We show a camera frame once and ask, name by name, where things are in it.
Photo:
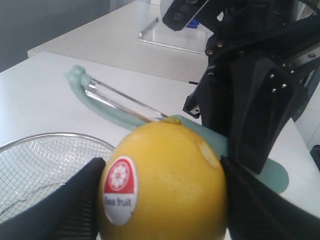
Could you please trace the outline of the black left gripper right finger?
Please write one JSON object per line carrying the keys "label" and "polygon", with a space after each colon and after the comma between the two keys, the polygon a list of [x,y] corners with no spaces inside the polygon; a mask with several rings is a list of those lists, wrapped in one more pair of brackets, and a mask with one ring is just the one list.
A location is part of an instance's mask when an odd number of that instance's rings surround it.
{"label": "black left gripper right finger", "polygon": [[221,157],[227,227],[233,240],[318,240],[320,219],[273,192],[241,165]]}

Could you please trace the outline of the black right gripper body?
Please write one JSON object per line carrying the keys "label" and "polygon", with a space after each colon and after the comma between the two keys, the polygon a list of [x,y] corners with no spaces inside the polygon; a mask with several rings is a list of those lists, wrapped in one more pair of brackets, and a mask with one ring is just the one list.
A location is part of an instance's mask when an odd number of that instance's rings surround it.
{"label": "black right gripper body", "polygon": [[[297,15],[300,3],[309,15]],[[261,50],[293,70],[292,61],[320,42],[318,5],[317,0],[209,0],[192,20],[213,32],[205,49],[209,65]]]}

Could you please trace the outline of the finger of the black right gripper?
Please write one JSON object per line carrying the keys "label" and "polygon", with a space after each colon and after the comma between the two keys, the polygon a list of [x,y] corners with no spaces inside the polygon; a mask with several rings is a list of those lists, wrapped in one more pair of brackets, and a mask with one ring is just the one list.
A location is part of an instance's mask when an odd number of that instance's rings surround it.
{"label": "finger of the black right gripper", "polygon": [[305,102],[308,91],[268,57],[238,59],[230,69],[233,111],[228,154],[259,174],[281,130]]}
{"label": "finger of the black right gripper", "polygon": [[208,66],[200,81],[199,96],[202,125],[228,137],[233,115],[233,83],[229,67]]}

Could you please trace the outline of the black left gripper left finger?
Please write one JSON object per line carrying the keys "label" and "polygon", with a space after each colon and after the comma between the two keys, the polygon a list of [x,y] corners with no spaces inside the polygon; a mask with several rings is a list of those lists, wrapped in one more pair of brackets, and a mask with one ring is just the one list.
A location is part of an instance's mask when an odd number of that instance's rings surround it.
{"label": "black left gripper left finger", "polygon": [[2,240],[95,240],[97,196],[105,161],[96,157],[65,185],[1,223]]}

